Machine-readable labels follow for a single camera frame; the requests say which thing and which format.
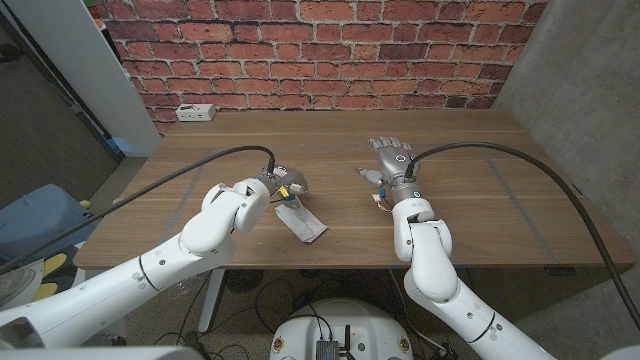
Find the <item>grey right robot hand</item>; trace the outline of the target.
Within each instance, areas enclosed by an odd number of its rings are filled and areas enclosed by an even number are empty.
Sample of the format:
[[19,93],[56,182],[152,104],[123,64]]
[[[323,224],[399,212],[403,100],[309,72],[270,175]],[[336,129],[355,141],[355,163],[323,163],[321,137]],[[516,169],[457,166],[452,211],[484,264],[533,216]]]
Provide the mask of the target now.
[[357,168],[356,172],[376,188],[388,186],[393,203],[409,198],[420,198],[421,191],[416,182],[405,179],[405,172],[413,160],[411,147],[395,137],[370,138],[369,146],[377,156],[377,170]]

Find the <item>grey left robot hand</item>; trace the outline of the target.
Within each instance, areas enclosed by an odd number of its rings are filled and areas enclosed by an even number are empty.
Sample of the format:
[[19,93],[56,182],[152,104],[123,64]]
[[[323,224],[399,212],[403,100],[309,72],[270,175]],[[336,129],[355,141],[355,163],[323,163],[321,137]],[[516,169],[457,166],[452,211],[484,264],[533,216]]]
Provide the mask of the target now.
[[301,198],[309,193],[303,173],[290,166],[276,165],[271,173],[264,168],[260,180],[270,188],[272,203],[282,202],[288,208],[300,208]]

